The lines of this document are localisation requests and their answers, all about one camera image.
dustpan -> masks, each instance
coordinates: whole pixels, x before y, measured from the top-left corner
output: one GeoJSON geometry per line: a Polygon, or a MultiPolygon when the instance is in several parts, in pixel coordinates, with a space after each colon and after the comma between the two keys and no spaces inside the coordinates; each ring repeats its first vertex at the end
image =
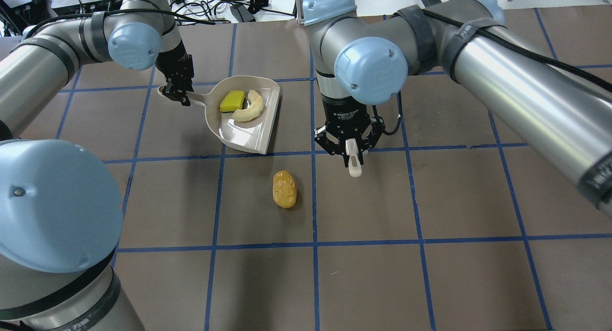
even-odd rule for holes
{"type": "Polygon", "coordinates": [[[217,83],[208,94],[187,92],[187,96],[192,104],[205,107],[208,128],[226,146],[248,153],[267,153],[280,102],[278,83],[264,77],[232,76],[217,83]],[[219,105],[229,91],[242,90],[248,94],[251,89],[264,100],[265,106],[259,117],[249,122],[234,122],[231,113],[219,111],[219,105]]]}

grid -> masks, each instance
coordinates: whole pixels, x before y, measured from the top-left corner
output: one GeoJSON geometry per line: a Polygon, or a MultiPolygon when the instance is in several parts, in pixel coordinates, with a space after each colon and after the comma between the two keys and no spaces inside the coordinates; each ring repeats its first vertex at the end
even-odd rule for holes
{"type": "MultiPolygon", "coordinates": [[[[549,38],[549,35],[544,26],[544,22],[542,22],[542,18],[540,16],[540,12],[538,9],[534,9],[534,12],[537,16],[538,22],[541,26],[542,32],[544,33],[544,37],[549,45],[549,49],[552,52],[552,55],[555,59],[557,59],[557,53],[555,52],[555,48],[553,47],[552,41],[549,38]]],[[[232,43],[231,43],[231,55],[229,61],[229,71],[228,76],[232,76],[234,70],[234,51],[236,49],[236,30],[237,25],[233,25],[232,29],[232,43]]],[[[610,68],[612,65],[583,65],[579,66],[583,69],[598,69],[598,68],[610,68]]],[[[426,75],[441,75],[444,72],[429,72],[426,75]]],[[[525,225],[523,224],[523,218],[521,214],[520,205],[516,198],[516,193],[514,191],[514,185],[512,182],[511,172],[509,170],[506,157],[504,154],[504,150],[507,148],[513,147],[523,147],[527,146],[526,143],[522,142],[512,142],[512,143],[503,143],[500,140],[500,135],[498,133],[498,127],[496,126],[496,121],[494,119],[491,111],[488,112],[492,133],[494,134],[494,143],[488,143],[483,145],[473,145],[473,146],[465,146],[465,145],[441,145],[441,146],[411,146],[409,144],[409,137],[407,136],[406,124],[404,123],[404,117],[402,117],[401,130],[402,130],[402,139],[404,142],[403,146],[396,146],[391,148],[374,148],[370,152],[402,152],[406,156],[406,170],[407,176],[409,177],[409,186],[411,190],[411,203],[413,207],[413,211],[415,214],[415,224],[416,224],[416,232],[417,239],[398,239],[398,240],[354,240],[354,241],[319,241],[317,238],[317,157],[321,155],[327,155],[323,150],[317,150],[315,147],[314,139],[311,137],[310,143],[310,151],[301,151],[301,152],[274,152],[266,155],[260,154],[227,154],[225,145],[221,148],[221,154],[219,155],[208,155],[208,156],[171,156],[171,157],[138,157],[138,152],[140,149],[140,142],[142,139],[142,132],[144,129],[144,123],[147,116],[147,109],[149,106],[149,99],[151,97],[151,92],[153,88],[157,88],[158,85],[153,83],[153,77],[155,76],[155,69],[151,71],[151,76],[149,78],[149,84],[147,86],[135,86],[135,87],[118,87],[118,88],[88,88],[88,89],[77,89],[77,84],[79,78],[81,77],[81,70],[76,74],[74,79],[74,84],[71,89],[65,89],[61,91],[61,93],[69,93],[68,101],[66,104],[66,108],[59,124],[59,128],[57,130],[56,138],[59,139],[63,132],[64,124],[66,123],[66,118],[68,116],[68,111],[72,104],[72,99],[77,93],[87,93],[87,92],[95,92],[95,91],[121,91],[121,90],[130,90],[130,89],[145,89],[146,90],[146,98],[144,102],[144,107],[142,109],[142,117],[140,119],[140,126],[138,128],[138,135],[136,137],[136,145],[135,150],[133,152],[133,156],[131,158],[125,159],[113,159],[104,161],[104,163],[108,165],[113,164],[131,164],[131,171],[129,174],[129,180],[127,181],[127,186],[125,187],[125,196],[123,200],[122,210],[125,213],[127,209],[127,205],[129,204],[129,198],[131,193],[131,185],[132,178],[135,174],[136,165],[138,163],[145,162],[155,162],[155,161],[179,161],[179,160],[219,160],[219,180],[217,185],[217,198],[216,198],[216,209],[215,209],[215,218],[214,218],[214,229],[212,235],[212,245],[210,246],[168,246],[168,247],[148,247],[148,248],[130,248],[130,247],[118,247],[117,253],[155,253],[155,252],[175,252],[175,251],[209,251],[210,252],[210,266],[208,270],[208,287],[207,287],[207,299],[206,299],[206,311],[205,311],[205,326],[204,330],[210,330],[210,315],[211,315],[211,305],[214,303],[212,296],[212,288],[215,282],[215,267],[216,267],[216,257],[217,251],[229,251],[229,250],[248,250],[248,249],[270,249],[270,248],[308,248],[312,249],[312,261],[313,261],[313,282],[314,282],[314,318],[315,318],[315,330],[319,331],[321,329],[320,322],[320,307],[319,307],[319,249],[324,247],[332,247],[332,246],[376,246],[376,245],[414,245],[419,246],[420,252],[420,265],[422,268],[423,275],[423,287],[426,295],[426,306],[429,314],[429,323],[430,328],[432,330],[437,329],[437,320],[436,320],[436,306],[432,299],[431,289],[430,289],[430,275],[428,272],[427,265],[427,256],[426,256],[426,244],[450,244],[450,243],[495,243],[495,242],[522,242],[525,247],[527,259],[529,262],[529,269],[531,270],[531,275],[533,276],[533,282],[535,285],[535,289],[537,291],[537,298],[542,310],[542,315],[544,316],[544,322],[546,329],[553,329],[554,325],[551,322],[551,318],[549,317],[548,309],[546,307],[546,301],[544,294],[542,292],[542,288],[540,287],[540,279],[538,278],[538,270],[536,268],[536,264],[534,262],[534,257],[531,251],[531,245],[533,242],[539,241],[547,241],[547,240],[568,240],[568,239],[610,239],[612,238],[612,233],[563,233],[563,234],[555,234],[555,235],[528,235],[525,230],[525,225]],[[514,212],[516,214],[516,220],[518,222],[520,228],[519,236],[507,236],[507,237],[468,237],[468,238],[427,238],[424,237],[422,229],[421,229],[421,220],[419,215],[419,205],[417,203],[418,200],[418,184],[415,183],[415,175],[413,173],[413,165],[411,160],[411,154],[415,152],[421,151],[435,151],[435,150],[461,150],[461,149],[474,149],[479,150],[481,148],[496,148],[499,153],[499,157],[501,159],[501,163],[503,166],[503,172],[505,174],[505,179],[507,181],[507,187],[509,190],[509,194],[511,195],[512,204],[514,207],[514,212]],[[220,221],[220,209],[221,209],[221,199],[223,198],[223,183],[224,183],[224,172],[225,172],[225,162],[226,159],[233,158],[247,158],[247,157],[266,157],[266,156],[310,156],[311,161],[311,170],[312,170],[312,229],[313,236],[311,242],[286,242],[286,243],[254,243],[254,244],[218,244],[219,237],[219,221],[220,221]]],[[[305,82],[308,81],[310,83],[310,127],[311,133],[315,128],[315,74],[313,67],[313,58],[312,54],[310,55],[310,76],[302,77],[302,78],[283,78],[283,79],[275,79],[277,82],[305,82]]],[[[215,85],[216,82],[213,83],[195,83],[194,86],[210,86],[215,85]]]]}

green sponge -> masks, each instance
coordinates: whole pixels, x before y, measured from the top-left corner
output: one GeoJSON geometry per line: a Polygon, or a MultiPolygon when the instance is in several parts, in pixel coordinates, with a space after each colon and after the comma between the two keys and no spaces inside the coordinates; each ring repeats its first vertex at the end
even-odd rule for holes
{"type": "Polygon", "coordinates": [[[242,109],[244,104],[244,91],[229,91],[229,93],[223,98],[221,105],[219,106],[219,111],[226,112],[234,112],[236,110],[242,109]]]}

cable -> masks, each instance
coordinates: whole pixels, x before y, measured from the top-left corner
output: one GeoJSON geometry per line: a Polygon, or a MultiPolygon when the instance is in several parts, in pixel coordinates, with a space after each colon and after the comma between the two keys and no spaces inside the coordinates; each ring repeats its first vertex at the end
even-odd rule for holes
{"type": "Polygon", "coordinates": [[[187,4],[188,6],[186,7],[186,11],[191,11],[190,8],[191,8],[192,5],[200,6],[203,9],[203,11],[204,11],[204,15],[206,16],[206,19],[211,20],[210,15],[208,15],[208,12],[206,10],[206,9],[208,9],[208,11],[210,11],[210,7],[208,6],[208,2],[205,2],[205,4],[206,4],[206,7],[204,7],[201,2],[200,3],[190,2],[189,4],[187,4]]]}
{"type": "Polygon", "coordinates": [[[178,13],[178,12],[179,12],[180,10],[182,10],[183,8],[186,8],[186,10],[187,10],[187,11],[190,11],[190,12],[191,12],[191,13],[189,13],[188,15],[196,15],[196,16],[201,16],[201,15],[202,15],[201,13],[203,13],[203,15],[205,15],[205,16],[206,16],[206,18],[207,18],[208,20],[211,20],[211,19],[210,19],[210,16],[208,15],[210,11],[207,11],[207,9],[206,9],[206,7],[205,7],[204,5],[205,5],[205,2],[201,2],[201,3],[198,3],[198,2],[188,2],[188,3],[186,3],[186,4],[183,4],[181,7],[177,8],[177,9],[175,10],[175,12],[176,12],[176,13],[178,13]],[[193,11],[190,9],[190,7],[191,7],[191,6],[199,6],[199,7],[201,7],[201,8],[202,8],[202,11],[201,11],[201,12],[193,12],[193,11]]]}
{"type": "MultiPolygon", "coordinates": [[[[214,13],[215,7],[218,6],[219,4],[223,4],[223,3],[229,3],[229,4],[243,4],[244,6],[250,6],[251,4],[249,4],[248,2],[242,2],[239,0],[218,0],[219,2],[213,6],[212,10],[214,13]]],[[[262,11],[266,11],[266,12],[271,12],[271,13],[278,13],[278,14],[282,14],[282,15],[288,15],[289,17],[295,17],[295,15],[293,15],[292,13],[286,13],[286,12],[281,12],[281,11],[276,11],[274,9],[269,9],[269,8],[262,8],[262,11]]]]}
{"type": "MultiPolygon", "coordinates": [[[[382,132],[387,136],[395,135],[395,133],[400,129],[400,125],[402,124],[402,92],[397,93],[397,109],[397,123],[395,124],[395,128],[391,132],[389,132],[385,130],[384,125],[382,126],[382,132]]],[[[380,116],[378,115],[376,105],[372,106],[372,111],[374,111],[374,119],[376,119],[377,122],[383,122],[380,116]]]]}
{"type": "Polygon", "coordinates": [[[85,5],[83,4],[83,1],[82,0],[77,0],[77,1],[78,1],[79,6],[81,6],[81,14],[84,14],[85,13],[85,5]]]}
{"type": "MultiPolygon", "coordinates": [[[[463,26],[462,22],[458,22],[457,20],[450,19],[448,17],[445,17],[444,15],[441,15],[435,12],[431,12],[428,9],[423,9],[423,13],[427,17],[440,20],[447,24],[452,24],[455,27],[460,28],[461,26],[463,26]]],[[[557,61],[556,59],[553,59],[553,58],[549,58],[549,57],[546,57],[540,54],[536,54],[535,52],[527,50],[526,48],[522,48],[516,44],[510,43],[509,41],[503,39],[502,37],[492,34],[491,32],[484,30],[483,28],[480,28],[478,31],[476,31],[476,33],[482,35],[483,37],[489,39],[490,41],[493,41],[494,43],[497,43],[503,46],[504,48],[507,48],[508,50],[516,52],[517,54],[521,54],[527,58],[531,58],[534,61],[537,61],[540,63],[545,63],[546,65],[551,65],[553,67],[563,69],[566,72],[569,72],[571,74],[574,74],[575,76],[581,77],[584,80],[587,80],[590,83],[594,83],[598,87],[601,87],[602,89],[605,89],[606,91],[612,93],[612,84],[610,84],[609,82],[606,82],[605,80],[601,78],[598,78],[597,76],[591,73],[583,71],[582,69],[576,68],[572,65],[568,65],[567,63],[563,63],[561,61],[557,61]]]]}
{"type": "MultiPolygon", "coordinates": [[[[107,16],[125,14],[125,13],[159,13],[159,14],[165,14],[165,15],[173,15],[176,18],[184,19],[188,22],[199,23],[199,24],[216,24],[216,21],[217,21],[217,20],[207,21],[207,20],[193,19],[186,15],[178,14],[176,12],[171,12],[171,11],[164,11],[163,9],[147,9],[147,8],[120,9],[118,11],[110,11],[106,13],[107,13],[107,16]]],[[[46,26],[47,24],[54,23],[59,20],[70,20],[70,19],[79,19],[79,18],[90,18],[90,17],[92,17],[92,14],[66,14],[66,15],[60,15],[59,17],[47,19],[47,20],[44,20],[43,22],[40,22],[35,27],[33,27],[32,30],[28,32],[28,35],[24,37],[24,39],[28,39],[29,37],[32,37],[35,33],[38,32],[38,30],[40,30],[40,28],[42,28],[43,26],[46,26]]]]}

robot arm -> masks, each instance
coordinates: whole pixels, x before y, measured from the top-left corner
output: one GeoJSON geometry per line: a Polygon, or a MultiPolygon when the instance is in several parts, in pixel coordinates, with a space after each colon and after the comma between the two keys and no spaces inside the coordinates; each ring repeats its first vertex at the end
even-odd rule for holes
{"type": "Polygon", "coordinates": [[[357,18],[354,0],[304,0],[326,115],[315,141],[328,153],[342,155],[351,175],[358,176],[362,153],[384,128],[365,105],[387,101],[407,75],[440,65],[591,204],[612,216],[610,85],[594,85],[511,50],[505,43],[529,44],[502,26],[503,13],[494,0],[424,3],[425,9],[402,9],[367,25],[357,18]],[[372,132],[364,139],[370,122],[372,132]]]}
{"type": "Polygon", "coordinates": [[[0,63],[0,320],[19,330],[144,330],[109,265],[123,224],[110,172],[80,146],[16,139],[90,63],[155,64],[164,94],[189,104],[192,58],[167,0],[123,1],[35,26],[0,63]]]}
{"type": "Polygon", "coordinates": [[[0,63],[0,141],[18,137],[79,68],[114,60],[143,70],[156,64],[164,94],[188,105],[193,64],[167,0],[123,0],[120,11],[36,26],[0,63]]]}

